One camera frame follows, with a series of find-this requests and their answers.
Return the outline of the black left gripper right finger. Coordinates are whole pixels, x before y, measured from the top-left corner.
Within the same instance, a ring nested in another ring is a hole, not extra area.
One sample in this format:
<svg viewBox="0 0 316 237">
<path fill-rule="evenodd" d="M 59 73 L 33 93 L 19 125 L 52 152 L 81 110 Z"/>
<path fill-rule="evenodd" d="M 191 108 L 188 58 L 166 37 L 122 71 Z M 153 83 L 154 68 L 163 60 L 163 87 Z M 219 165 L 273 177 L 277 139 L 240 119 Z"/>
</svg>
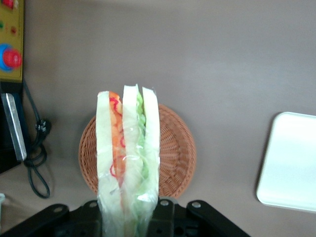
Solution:
<svg viewBox="0 0 316 237">
<path fill-rule="evenodd" d="M 203 200 L 185 207 L 160 197 L 148 226 L 149 237 L 247 237 L 244 230 Z"/>
</svg>

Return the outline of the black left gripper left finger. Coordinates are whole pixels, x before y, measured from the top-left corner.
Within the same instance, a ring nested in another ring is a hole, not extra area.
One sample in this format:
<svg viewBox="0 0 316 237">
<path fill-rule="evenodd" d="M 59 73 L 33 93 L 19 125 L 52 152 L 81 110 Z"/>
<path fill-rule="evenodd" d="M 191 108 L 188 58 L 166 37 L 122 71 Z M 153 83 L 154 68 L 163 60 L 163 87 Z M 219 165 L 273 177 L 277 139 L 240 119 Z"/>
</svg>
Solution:
<svg viewBox="0 0 316 237">
<path fill-rule="evenodd" d="M 2 233 L 2 237 L 100 237 L 102 215 L 96 200 L 70 211 L 53 204 Z"/>
</svg>

